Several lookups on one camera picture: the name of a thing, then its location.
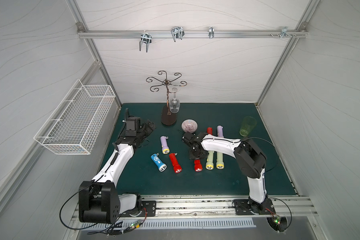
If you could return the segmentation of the red flashlight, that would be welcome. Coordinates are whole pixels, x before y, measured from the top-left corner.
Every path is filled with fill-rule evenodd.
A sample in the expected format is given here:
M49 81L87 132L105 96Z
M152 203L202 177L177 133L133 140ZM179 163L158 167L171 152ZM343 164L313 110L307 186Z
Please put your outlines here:
M213 134L213 129L210 128L210 127L208 127L208 128L207 128L207 133L208 133L209 135L212 135L212 134Z
M203 170L203 166L200 160L194 160L194 170L195 172L201 172Z
M177 160L177 153L171 153L171 154L169 154L169 157L170 157L174 172L176 174L180 173L182 171L182 167Z

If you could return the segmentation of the purple flashlight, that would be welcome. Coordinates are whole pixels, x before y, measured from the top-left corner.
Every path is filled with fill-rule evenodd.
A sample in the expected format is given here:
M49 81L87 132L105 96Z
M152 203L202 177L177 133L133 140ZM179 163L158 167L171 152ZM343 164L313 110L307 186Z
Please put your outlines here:
M219 138L224 138L223 126L217 126L217 133Z
M160 137L160 141L161 141L161 145L162 145L162 153L165 155L170 153L170 148L168 146L167 139L168 139L168 137L166 137L166 136Z

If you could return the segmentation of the pale green flashlight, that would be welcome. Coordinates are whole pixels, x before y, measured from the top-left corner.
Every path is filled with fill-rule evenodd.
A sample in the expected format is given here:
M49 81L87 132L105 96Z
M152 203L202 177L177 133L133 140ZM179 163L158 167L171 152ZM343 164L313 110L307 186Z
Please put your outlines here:
M216 168L222 170L225 168L223 153L217 152Z
M213 170L214 169L214 151L208 151L206 169Z

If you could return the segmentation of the blue flashlight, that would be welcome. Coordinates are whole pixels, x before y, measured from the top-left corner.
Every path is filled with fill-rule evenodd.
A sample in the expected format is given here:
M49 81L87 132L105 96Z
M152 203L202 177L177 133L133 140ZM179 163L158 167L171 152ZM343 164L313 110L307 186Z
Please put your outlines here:
M163 172L167 169L167 165L159 158L159 153L152 154L151 159L156 164L160 172Z

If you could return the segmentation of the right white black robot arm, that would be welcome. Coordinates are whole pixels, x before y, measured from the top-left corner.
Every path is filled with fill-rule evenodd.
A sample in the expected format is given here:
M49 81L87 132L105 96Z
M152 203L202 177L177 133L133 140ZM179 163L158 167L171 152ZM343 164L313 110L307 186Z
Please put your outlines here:
M209 151L235 158L249 185L249 199L243 204L235 200L235 205L253 215L271 213L272 201L268 198L265 185L267 157L254 141L215 137L207 133L185 133L182 142L189 147L191 159L204 159Z

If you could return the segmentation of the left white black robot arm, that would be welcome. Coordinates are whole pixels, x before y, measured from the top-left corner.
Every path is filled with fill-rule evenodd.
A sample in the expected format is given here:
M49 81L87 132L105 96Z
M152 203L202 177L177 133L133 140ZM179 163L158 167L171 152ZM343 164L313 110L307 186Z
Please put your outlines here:
M153 122L141 123L139 117L125 120L123 135L114 143L114 151L107 163L92 180L82 182L79 187L80 222L113 224L123 213L141 213L141 195L119 195L117 184L128 161L155 128Z

